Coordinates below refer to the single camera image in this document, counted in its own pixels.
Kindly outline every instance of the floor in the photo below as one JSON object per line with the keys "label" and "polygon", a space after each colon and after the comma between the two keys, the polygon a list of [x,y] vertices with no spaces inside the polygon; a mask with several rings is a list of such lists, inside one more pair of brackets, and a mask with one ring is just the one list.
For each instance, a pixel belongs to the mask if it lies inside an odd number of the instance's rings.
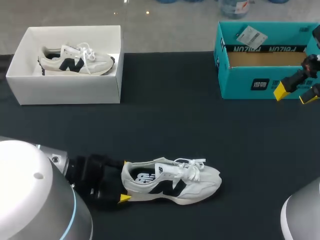
{"label": "floor", "polygon": [[[319,0],[255,0],[243,20],[319,22],[319,9]],[[28,27],[83,25],[121,25],[127,53],[212,51],[222,20],[215,0],[3,0],[0,55],[13,54]]]}

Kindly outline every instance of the new balance sneaker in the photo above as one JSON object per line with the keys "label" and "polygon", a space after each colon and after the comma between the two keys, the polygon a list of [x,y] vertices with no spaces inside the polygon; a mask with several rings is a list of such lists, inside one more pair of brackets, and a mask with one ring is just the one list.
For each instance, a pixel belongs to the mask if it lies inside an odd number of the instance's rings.
{"label": "new balance sneaker", "polygon": [[216,192],[222,180],[220,172],[205,166],[205,159],[164,157],[149,162],[127,162],[121,180],[129,201],[166,198],[179,205],[202,201]]}
{"label": "new balance sneaker", "polygon": [[115,64],[108,54],[95,53],[83,42],[77,47],[62,45],[61,49],[44,47],[38,57],[42,75],[94,75],[106,74]]}

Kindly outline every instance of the shoe box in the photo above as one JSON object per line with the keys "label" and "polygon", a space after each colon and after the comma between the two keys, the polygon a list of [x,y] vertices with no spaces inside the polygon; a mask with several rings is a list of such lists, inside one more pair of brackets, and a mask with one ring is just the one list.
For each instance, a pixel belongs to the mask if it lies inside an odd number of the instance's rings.
{"label": "shoe box", "polygon": [[[88,43],[96,53],[114,57],[106,75],[43,75],[42,47]],[[7,81],[20,105],[119,104],[124,63],[121,26],[29,27],[7,71]]]}
{"label": "shoe box", "polygon": [[[274,90],[280,81],[302,70],[308,55],[320,54],[312,33],[317,26],[315,22],[220,22],[214,61],[222,97],[275,99]],[[250,46],[260,34],[267,38],[253,49],[239,41],[246,29],[253,30],[252,38],[249,34],[246,38]],[[299,99],[317,83],[320,78],[308,78],[286,99]]]}

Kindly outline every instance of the shoe lace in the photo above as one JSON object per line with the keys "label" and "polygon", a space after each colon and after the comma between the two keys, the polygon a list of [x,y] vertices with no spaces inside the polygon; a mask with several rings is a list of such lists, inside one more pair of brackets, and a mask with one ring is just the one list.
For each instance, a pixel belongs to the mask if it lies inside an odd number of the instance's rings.
{"label": "shoe lace", "polygon": [[87,60],[94,61],[96,59],[95,52],[92,50],[92,48],[90,48],[89,44],[86,42],[78,44],[76,49],[80,51],[80,56],[77,57],[82,57],[85,69],[91,75],[91,72],[88,68]]}
{"label": "shoe lace", "polygon": [[186,158],[178,158],[174,160],[174,162],[178,163],[178,161],[183,160],[187,162],[179,163],[179,170],[181,173],[174,176],[175,178],[184,178],[192,181],[200,181],[200,171],[204,169],[206,159],[186,159]]}

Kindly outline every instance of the black table cloth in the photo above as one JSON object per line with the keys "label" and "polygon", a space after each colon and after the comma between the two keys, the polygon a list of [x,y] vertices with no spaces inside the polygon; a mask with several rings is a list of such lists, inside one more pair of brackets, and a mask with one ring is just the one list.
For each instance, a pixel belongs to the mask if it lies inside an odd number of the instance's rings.
{"label": "black table cloth", "polygon": [[282,240],[282,205],[320,176],[319,103],[223,100],[212,52],[125,54],[121,104],[20,106],[0,78],[0,136],[71,158],[206,158],[221,172],[198,204],[91,209],[93,240]]}

